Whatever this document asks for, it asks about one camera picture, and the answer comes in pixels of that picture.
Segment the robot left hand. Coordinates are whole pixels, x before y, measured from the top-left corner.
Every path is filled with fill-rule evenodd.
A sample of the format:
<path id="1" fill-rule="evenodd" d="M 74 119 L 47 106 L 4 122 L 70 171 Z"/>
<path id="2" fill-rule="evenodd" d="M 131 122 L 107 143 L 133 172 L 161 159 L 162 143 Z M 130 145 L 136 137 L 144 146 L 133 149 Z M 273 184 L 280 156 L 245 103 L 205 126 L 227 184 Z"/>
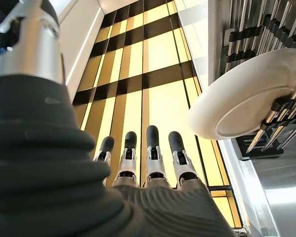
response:
<path id="1" fill-rule="evenodd" d="M 0 237 L 233 237 L 207 187 L 105 187 L 76 123 L 56 12 L 24 0 L 0 24 Z"/>

